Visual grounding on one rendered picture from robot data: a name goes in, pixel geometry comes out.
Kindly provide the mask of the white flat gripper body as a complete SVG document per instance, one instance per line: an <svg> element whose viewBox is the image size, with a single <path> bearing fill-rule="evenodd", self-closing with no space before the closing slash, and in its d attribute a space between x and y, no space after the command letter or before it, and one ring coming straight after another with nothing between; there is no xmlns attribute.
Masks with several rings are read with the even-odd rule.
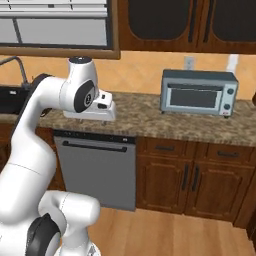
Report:
<svg viewBox="0 0 256 256"><path fill-rule="evenodd" d="M63 114L67 118L114 121L116 119L116 106L111 101L90 101L84 100L78 103L62 103Z"/></svg>

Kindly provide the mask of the grey dishwasher door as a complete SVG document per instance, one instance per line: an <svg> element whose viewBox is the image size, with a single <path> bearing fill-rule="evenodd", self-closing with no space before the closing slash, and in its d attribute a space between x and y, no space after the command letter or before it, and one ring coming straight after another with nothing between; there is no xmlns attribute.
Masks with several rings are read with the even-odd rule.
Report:
<svg viewBox="0 0 256 256"><path fill-rule="evenodd" d="M136 208L136 144L129 136L55 130L54 142L66 190L92 196L103 207ZM121 148L112 152L62 146L62 142Z"/></svg>

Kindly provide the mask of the black sink basin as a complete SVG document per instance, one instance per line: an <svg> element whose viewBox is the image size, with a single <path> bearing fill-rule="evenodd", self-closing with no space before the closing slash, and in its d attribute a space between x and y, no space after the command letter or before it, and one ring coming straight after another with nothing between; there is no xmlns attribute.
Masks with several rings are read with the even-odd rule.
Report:
<svg viewBox="0 0 256 256"><path fill-rule="evenodd" d="M30 92L30 87L0 86L0 114L18 115Z"/></svg>

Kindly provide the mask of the brown wooden drawer front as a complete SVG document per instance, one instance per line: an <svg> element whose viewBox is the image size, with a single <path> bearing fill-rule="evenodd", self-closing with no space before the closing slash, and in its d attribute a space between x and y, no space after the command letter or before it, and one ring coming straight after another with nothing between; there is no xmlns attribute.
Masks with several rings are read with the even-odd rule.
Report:
<svg viewBox="0 0 256 256"><path fill-rule="evenodd" d="M163 138L137 138L137 153L140 155L192 159L196 151L196 142L163 139Z"/></svg>
<svg viewBox="0 0 256 256"><path fill-rule="evenodd" d="M256 165L256 148L213 143L199 143L196 158L202 161Z"/></svg>

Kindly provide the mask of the dark grey sink tap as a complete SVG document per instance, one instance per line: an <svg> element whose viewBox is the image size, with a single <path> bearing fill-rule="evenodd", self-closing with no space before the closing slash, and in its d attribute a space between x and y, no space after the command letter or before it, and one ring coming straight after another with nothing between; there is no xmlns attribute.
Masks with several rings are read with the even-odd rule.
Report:
<svg viewBox="0 0 256 256"><path fill-rule="evenodd" d="M26 76L26 72L25 72L23 63L22 63L22 61L19 57L12 56L12 57L8 57L6 59L0 60L0 66L4 65L6 63L9 63L13 60L16 60L19 64L19 68L20 68L20 71L21 71L22 79L23 79L23 81L21 83L21 87L24 88L24 89L29 89L30 88L30 83L27 80L27 76Z"/></svg>

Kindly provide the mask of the wooden framed window with blinds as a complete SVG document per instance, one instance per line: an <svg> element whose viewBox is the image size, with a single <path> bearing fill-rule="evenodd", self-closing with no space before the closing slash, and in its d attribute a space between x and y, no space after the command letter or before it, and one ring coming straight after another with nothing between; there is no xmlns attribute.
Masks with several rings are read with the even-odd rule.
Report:
<svg viewBox="0 0 256 256"><path fill-rule="evenodd" d="M0 55L118 59L117 0L0 0Z"/></svg>

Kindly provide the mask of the brown wooden cupboard door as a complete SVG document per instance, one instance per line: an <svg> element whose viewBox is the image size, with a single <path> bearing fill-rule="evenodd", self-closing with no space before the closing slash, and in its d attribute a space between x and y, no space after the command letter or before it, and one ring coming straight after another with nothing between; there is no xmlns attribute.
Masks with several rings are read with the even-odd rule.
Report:
<svg viewBox="0 0 256 256"><path fill-rule="evenodd" d="M200 174L196 190L192 192L196 165L200 168ZM253 167L196 162L185 214L233 222L253 174Z"/></svg>
<svg viewBox="0 0 256 256"><path fill-rule="evenodd" d="M189 165L187 184L182 191L184 166ZM181 214L191 177L191 160L139 156L136 174L136 207Z"/></svg>

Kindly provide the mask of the grey blue toaster oven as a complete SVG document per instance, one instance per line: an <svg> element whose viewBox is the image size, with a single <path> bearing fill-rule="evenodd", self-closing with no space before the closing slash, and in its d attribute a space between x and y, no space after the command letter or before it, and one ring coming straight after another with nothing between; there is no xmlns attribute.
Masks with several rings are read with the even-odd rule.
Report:
<svg viewBox="0 0 256 256"><path fill-rule="evenodd" d="M239 82L232 72L165 69L161 112L232 115Z"/></svg>

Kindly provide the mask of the brown wooden corner cupboard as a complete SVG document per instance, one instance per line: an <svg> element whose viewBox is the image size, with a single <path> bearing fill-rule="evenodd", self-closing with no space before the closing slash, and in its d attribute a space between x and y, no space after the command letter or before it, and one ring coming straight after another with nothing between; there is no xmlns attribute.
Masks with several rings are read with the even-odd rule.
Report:
<svg viewBox="0 0 256 256"><path fill-rule="evenodd" d="M256 232L256 171L233 225L245 229L249 240Z"/></svg>

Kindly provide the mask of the pale wall socket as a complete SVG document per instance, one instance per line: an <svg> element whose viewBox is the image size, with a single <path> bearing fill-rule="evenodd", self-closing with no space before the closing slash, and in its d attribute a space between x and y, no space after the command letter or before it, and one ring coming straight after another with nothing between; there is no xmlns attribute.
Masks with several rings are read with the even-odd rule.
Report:
<svg viewBox="0 0 256 256"><path fill-rule="evenodd" d="M195 58L193 56L184 57L184 69L193 70L195 66Z"/></svg>

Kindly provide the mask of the white wall switch plate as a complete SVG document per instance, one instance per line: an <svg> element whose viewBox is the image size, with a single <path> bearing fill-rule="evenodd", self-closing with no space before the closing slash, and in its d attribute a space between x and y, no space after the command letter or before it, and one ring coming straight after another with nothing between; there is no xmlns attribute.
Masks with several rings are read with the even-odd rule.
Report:
<svg viewBox="0 0 256 256"><path fill-rule="evenodd" d="M239 55L238 54L230 54L227 61L226 71L235 73L236 67L239 62Z"/></svg>

